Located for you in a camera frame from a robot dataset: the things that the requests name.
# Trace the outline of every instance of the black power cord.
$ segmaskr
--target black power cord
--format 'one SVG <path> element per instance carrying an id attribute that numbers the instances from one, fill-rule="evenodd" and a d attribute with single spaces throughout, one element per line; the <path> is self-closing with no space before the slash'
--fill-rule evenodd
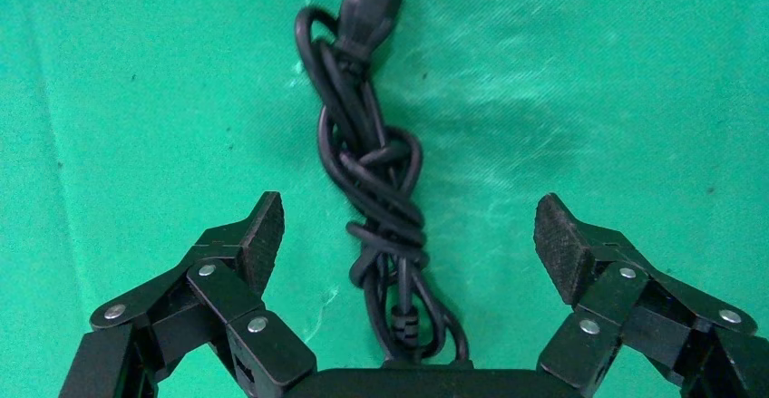
<path id="1" fill-rule="evenodd" d="M 362 287 L 365 305 L 387 360 L 420 362 L 443 349 L 446 330 L 456 346 L 456 360 L 469 360 L 467 336 L 457 317 L 433 294 L 422 270 L 424 217 L 410 199 L 422 168 L 422 148 L 408 131 L 386 126 L 371 83 L 371 54 L 392 32 L 403 0 L 345 0 L 335 19 L 308 7 L 294 26 L 297 47 L 310 80 L 324 104 L 317 135 L 320 159 L 334 183 L 365 216 L 347 231 L 361 240 L 361 255 L 350 279 Z M 313 38 L 319 22 L 336 37 L 331 44 Z M 398 298 L 386 319 L 387 292 Z M 419 341 L 422 300 L 433 338 Z"/>

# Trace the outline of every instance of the green backdrop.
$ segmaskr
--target green backdrop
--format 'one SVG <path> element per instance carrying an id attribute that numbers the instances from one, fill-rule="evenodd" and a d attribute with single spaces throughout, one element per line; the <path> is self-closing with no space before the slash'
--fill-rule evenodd
<path id="1" fill-rule="evenodd" d="M 0 0 L 0 395 L 56 396 L 95 307 L 267 189 L 268 306 L 320 368 L 380 363 L 292 36 L 340 1 Z M 767 28 L 769 0 L 406 0 L 375 81 L 478 366 L 533 368 L 569 312 L 531 240 L 548 191 L 769 324 Z M 240 396 L 208 348 L 161 392 Z M 597 397 L 628 395 L 677 392 L 626 349 Z"/>

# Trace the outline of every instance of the cable connector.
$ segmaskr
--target cable connector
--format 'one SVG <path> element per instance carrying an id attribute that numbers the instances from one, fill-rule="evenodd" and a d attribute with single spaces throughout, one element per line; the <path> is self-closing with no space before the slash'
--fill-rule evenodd
<path id="1" fill-rule="evenodd" d="M 393 31 L 403 0 L 345 0 L 339 11 L 335 47 L 368 63 L 371 53 Z"/>

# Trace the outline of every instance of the metal rivet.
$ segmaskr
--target metal rivet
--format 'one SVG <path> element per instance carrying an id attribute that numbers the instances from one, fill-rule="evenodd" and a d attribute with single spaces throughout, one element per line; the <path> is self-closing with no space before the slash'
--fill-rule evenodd
<path id="1" fill-rule="evenodd" d="M 718 312 L 718 314 L 724 318 L 724 321 L 728 321 L 732 324 L 739 324 L 743 322 L 743 318 L 741 318 L 740 315 L 729 309 L 721 310 Z"/>
<path id="2" fill-rule="evenodd" d="M 248 323 L 248 330 L 251 333 L 259 333 L 267 326 L 267 319 L 264 316 L 257 316 Z"/>
<path id="3" fill-rule="evenodd" d="M 636 271 L 633 268 L 620 268 L 619 273 L 623 277 L 636 278 Z"/>
<path id="4" fill-rule="evenodd" d="M 204 265 L 200 267 L 200 270 L 198 271 L 198 274 L 201 276 L 210 276 L 213 274 L 214 270 L 216 269 L 216 265 Z"/>
<path id="5" fill-rule="evenodd" d="M 110 308 L 104 312 L 104 317 L 107 319 L 115 319 L 122 315 L 123 312 L 125 312 L 125 305 L 110 306 Z"/>
<path id="6" fill-rule="evenodd" d="M 600 333 L 599 325 L 591 319 L 583 319 L 579 321 L 579 328 L 588 335 L 597 335 Z"/>

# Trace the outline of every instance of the cable strain relief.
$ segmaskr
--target cable strain relief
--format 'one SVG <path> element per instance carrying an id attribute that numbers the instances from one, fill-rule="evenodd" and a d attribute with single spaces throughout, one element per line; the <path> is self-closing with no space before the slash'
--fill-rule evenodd
<path id="1" fill-rule="evenodd" d="M 393 306 L 390 317 L 395 340 L 404 348 L 415 349 L 419 345 L 419 311 L 416 307 L 412 306 L 411 310 L 403 314 L 398 306 Z"/>

